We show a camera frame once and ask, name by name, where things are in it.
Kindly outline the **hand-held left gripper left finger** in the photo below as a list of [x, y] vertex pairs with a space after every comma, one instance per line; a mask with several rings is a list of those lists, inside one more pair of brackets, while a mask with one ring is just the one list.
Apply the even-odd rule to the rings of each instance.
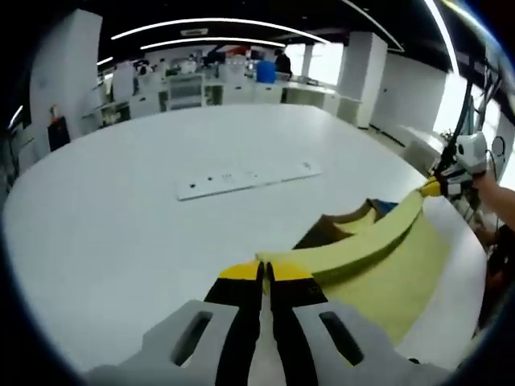
[[265, 267], [223, 270], [202, 301], [191, 300], [148, 330], [141, 349], [85, 374], [88, 385], [246, 385], [260, 334]]

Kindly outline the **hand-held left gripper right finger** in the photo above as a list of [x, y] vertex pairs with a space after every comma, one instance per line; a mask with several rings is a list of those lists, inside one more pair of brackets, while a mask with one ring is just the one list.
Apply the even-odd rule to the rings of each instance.
[[329, 301], [313, 276], [268, 263], [273, 334], [289, 385], [421, 385], [427, 368], [399, 355], [384, 331]]

